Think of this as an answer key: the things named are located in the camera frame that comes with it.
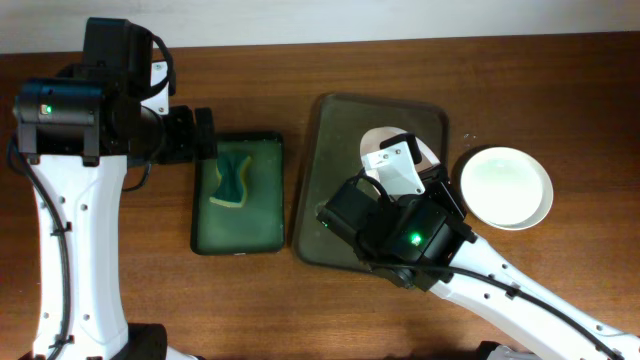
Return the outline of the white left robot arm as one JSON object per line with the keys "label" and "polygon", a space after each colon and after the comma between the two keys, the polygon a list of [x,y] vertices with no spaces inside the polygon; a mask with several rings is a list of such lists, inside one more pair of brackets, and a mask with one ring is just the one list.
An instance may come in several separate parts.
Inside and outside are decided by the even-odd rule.
{"label": "white left robot arm", "polygon": [[127,171],[217,154],[207,108],[170,106],[176,73],[160,37],[92,17],[82,59],[27,81],[15,99],[9,164],[34,189],[41,305],[31,359],[177,359],[160,324],[126,320],[119,208]]}

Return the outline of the pale green plate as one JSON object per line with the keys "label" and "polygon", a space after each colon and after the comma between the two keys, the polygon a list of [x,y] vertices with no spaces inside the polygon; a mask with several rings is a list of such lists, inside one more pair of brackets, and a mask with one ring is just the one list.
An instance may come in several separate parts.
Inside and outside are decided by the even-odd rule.
{"label": "pale green plate", "polygon": [[531,155],[509,147],[476,152],[461,169],[460,189],[468,209],[492,227],[519,231],[550,213],[554,188],[545,168]]}

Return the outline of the pinkish white plate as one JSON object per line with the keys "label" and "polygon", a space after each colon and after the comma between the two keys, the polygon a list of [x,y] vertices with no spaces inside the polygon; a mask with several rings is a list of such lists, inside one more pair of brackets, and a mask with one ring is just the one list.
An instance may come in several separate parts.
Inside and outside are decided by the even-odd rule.
{"label": "pinkish white plate", "polygon": [[360,157],[405,142],[418,173],[441,164],[434,151],[414,133],[397,127],[378,127],[368,130],[360,141]]}

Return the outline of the green yellow sponge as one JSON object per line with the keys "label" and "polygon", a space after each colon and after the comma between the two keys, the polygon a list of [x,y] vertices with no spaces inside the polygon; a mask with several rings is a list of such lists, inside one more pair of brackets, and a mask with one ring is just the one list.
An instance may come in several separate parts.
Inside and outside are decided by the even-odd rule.
{"label": "green yellow sponge", "polygon": [[248,199],[247,170],[252,162],[246,152],[223,152],[216,161],[218,186],[210,202],[227,208],[241,208]]}

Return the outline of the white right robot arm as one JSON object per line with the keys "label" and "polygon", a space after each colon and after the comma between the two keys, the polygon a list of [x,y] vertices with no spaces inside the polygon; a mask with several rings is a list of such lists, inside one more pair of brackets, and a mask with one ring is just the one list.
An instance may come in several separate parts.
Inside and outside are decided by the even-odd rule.
{"label": "white right robot arm", "polygon": [[564,301],[477,235],[446,167],[414,134],[371,129],[360,156],[317,219],[372,273],[475,313],[541,359],[638,358],[638,336]]}

